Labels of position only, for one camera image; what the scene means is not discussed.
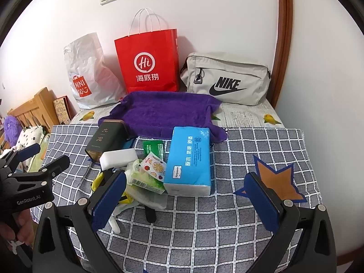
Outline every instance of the wall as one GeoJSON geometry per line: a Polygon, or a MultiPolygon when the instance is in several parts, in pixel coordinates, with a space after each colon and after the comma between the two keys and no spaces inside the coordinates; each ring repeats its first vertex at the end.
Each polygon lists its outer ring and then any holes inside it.
{"type": "Polygon", "coordinates": [[[292,48],[276,107],[301,128],[337,253],[364,243],[364,36],[337,0],[294,0],[292,48]]]}
{"type": "Polygon", "coordinates": [[[33,0],[0,48],[0,112],[6,113],[42,87],[72,97],[63,47],[97,32],[106,64],[121,78],[114,39],[127,35],[142,7],[156,11],[162,27],[177,28],[183,64],[193,51],[225,51],[273,64],[277,0],[33,0]]]}

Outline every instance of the human hand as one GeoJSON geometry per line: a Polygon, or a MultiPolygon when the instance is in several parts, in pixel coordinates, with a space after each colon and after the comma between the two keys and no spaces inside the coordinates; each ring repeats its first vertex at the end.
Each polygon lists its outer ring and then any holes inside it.
{"type": "MultiPolygon", "coordinates": [[[[16,235],[18,240],[30,245],[34,240],[33,219],[30,215],[30,209],[23,210],[15,218],[16,223],[19,225],[19,232],[16,235]]],[[[5,223],[0,222],[0,236],[5,240],[14,240],[14,231],[5,223]]]]}

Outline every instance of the dark green tea box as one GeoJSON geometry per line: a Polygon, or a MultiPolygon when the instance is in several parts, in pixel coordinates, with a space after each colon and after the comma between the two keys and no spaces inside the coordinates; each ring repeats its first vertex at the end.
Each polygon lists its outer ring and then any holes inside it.
{"type": "Polygon", "coordinates": [[[105,120],[87,144],[85,151],[92,161],[100,162],[103,152],[120,150],[126,140],[127,131],[123,120],[105,120]]]}

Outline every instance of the silver screw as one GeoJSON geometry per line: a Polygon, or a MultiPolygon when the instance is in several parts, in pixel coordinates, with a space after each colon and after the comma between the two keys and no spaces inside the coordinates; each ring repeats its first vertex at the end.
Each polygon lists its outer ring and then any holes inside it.
{"type": "Polygon", "coordinates": [[[292,207],[293,206],[293,202],[289,199],[286,199],[285,201],[283,201],[284,205],[287,207],[292,207]]]}
{"type": "Polygon", "coordinates": [[[319,204],[317,208],[318,208],[319,210],[321,210],[321,211],[325,211],[325,210],[326,210],[326,207],[325,207],[325,205],[323,205],[323,204],[319,204]]]}
{"type": "Polygon", "coordinates": [[[81,198],[81,199],[79,199],[79,200],[77,201],[77,203],[78,203],[79,205],[85,205],[85,204],[87,203],[87,199],[86,199],[86,198],[81,198]]]}
{"type": "Polygon", "coordinates": [[[51,207],[52,207],[52,205],[53,205],[53,203],[52,203],[52,202],[47,202],[47,203],[44,205],[44,207],[45,207],[46,209],[48,209],[48,208],[51,208],[51,207]]]}

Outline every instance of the light green package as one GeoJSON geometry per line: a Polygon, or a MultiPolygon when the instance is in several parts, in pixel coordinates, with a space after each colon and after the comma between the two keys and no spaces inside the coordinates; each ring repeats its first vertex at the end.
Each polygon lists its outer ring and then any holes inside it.
{"type": "Polygon", "coordinates": [[[153,178],[151,175],[146,173],[144,170],[140,168],[140,163],[142,159],[136,159],[131,166],[131,163],[128,164],[127,169],[131,169],[131,183],[138,187],[142,187],[149,191],[162,194],[165,191],[163,186],[163,182],[158,181],[157,179],[153,178]]]}
{"type": "Polygon", "coordinates": [[[161,140],[145,140],[143,141],[144,154],[147,156],[150,152],[163,160],[164,145],[161,140]]]}

